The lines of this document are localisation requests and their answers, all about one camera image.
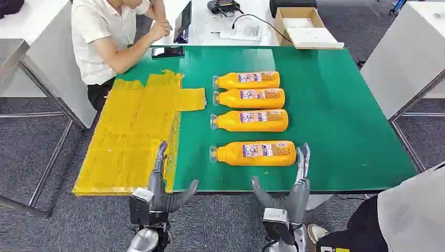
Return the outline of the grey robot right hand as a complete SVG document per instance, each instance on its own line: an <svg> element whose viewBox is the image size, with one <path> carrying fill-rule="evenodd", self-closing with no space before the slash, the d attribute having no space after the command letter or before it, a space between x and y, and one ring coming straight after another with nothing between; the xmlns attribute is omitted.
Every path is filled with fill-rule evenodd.
<svg viewBox="0 0 445 252"><path fill-rule="evenodd" d="M251 178L251 186L254 194L265 208L280 208L287 211L289 221L300 225L303 223L303 215L310 193L310 180L308 179L309 161L311 151L308 143L297 147L297 173L295 182L287 197L274 198L261 186L258 177Z"/></svg>

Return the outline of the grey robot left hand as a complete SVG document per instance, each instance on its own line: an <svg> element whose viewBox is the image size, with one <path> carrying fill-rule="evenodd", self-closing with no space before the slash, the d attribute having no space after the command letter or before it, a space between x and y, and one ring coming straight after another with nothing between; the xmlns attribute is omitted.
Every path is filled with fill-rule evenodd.
<svg viewBox="0 0 445 252"><path fill-rule="evenodd" d="M199 185L199 180L193 180L189 188L179 194L166 192L163 169L167 145L166 141L160 143L155 157L154 168L150 173L147 185L147 189L153 193L153 197L150 200L151 212L173 213L177 211L195 195Z"/></svg>

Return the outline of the person's right hand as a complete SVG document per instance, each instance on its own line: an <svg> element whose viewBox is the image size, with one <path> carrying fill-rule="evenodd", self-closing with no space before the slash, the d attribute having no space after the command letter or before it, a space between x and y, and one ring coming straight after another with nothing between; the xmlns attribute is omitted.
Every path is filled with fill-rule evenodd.
<svg viewBox="0 0 445 252"><path fill-rule="evenodd" d="M147 38L150 44L162 39L163 37L167 37L172 30L171 25L168 20L155 20L147 33Z"/></svg>

